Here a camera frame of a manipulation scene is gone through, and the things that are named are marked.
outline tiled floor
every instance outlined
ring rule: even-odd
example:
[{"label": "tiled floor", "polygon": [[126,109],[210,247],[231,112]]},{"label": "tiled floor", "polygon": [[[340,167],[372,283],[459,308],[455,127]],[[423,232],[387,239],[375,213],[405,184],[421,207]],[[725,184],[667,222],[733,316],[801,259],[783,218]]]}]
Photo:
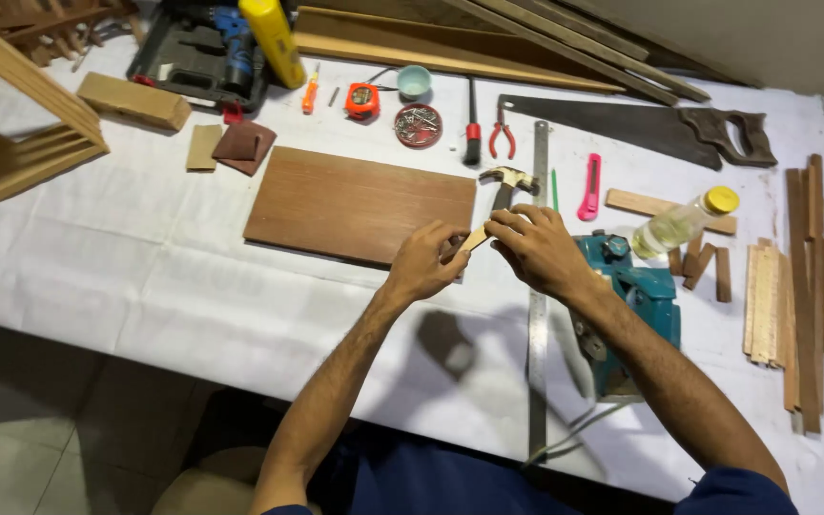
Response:
[{"label": "tiled floor", "polygon": [[0,329],[0,514],[150,512],[219,388]]}]

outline hand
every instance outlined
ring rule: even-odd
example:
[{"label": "hand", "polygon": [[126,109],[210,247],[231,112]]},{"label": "hand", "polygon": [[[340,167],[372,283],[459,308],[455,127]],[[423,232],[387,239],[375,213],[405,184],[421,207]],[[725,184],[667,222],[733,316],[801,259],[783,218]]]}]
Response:
[{"label": "hand", "polygon": [[492,248],[505,257],[517,278],[568,306],[605,286],[554,209],[520,204],[510,211],[492,211],[485,231],[497,238]]},{"label": "hand", "polygon": [[468,236],[469,232],[435,220],[412,233],[393,259],[390,276],[381,288],[383,292],[402,306],[433,297],[460,275],[470,258],[466,250],[441,265],[441,249],[451,238]]}]

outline metal ruler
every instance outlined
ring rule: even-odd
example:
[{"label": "metal ruler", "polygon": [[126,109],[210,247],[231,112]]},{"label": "metal ruler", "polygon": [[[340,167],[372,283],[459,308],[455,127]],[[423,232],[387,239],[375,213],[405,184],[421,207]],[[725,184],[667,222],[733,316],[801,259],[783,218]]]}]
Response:
[{"label": "metal ruler", "polygon": [[[533,125],[533,181],[538,194],[533,205],[545,207],[548,195],[548,122],[540,120]],[[546,347],[548,320],[546,297],[531,289],[529,292],[529,325],[526,347],[526,381],[529,384],[529,454],[546,446]]]}]

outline red pliers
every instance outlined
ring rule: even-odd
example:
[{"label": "red pliers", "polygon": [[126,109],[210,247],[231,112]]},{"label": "red pliers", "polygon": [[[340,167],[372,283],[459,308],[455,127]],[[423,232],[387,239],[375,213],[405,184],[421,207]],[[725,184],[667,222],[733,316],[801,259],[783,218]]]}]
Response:
[{"label": "red pliers", "polygon": [[492,137],[488,140],[488,149],[492,152],[493,158],[498,158],[498,153],[494,150],[494,140],[498,137],[498,133],[501,132],[501,129],[505,130],[507,141],[511,144],[511,152],[507,154],[507,158],[513,159],[514,152],[517,151],[517,144],[514,141],[514,135],[511,134],[511,128],[508,125],[505,125],[505,107],[498,102],[498,121],[494,123],[494,132],[492,132]]}]

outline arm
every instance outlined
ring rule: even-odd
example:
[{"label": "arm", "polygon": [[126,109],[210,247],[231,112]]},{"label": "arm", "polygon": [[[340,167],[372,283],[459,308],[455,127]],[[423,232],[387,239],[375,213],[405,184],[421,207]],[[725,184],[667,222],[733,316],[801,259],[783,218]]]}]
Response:
[{"label": "arm", "polygon": [[439,253],[450,238],[468,233],[439,221],[403,243],[386,282],[285,413],[269,443],[251,514],[307,505],[308,482],[348,421],[387,332],[412,302],[433,296],[460,275],[470,253],[460,252],[447,265],[439,263]]},{"label": "arm", "polygon": [[594,326],[660,422],[702,468],[745,468],[787,491],[781,467],[749,422],[708,376],[600,280],[557,212],[516,205],[510,212],[493,212],[485,229],[498,238],[492,247],[522,281]]}]

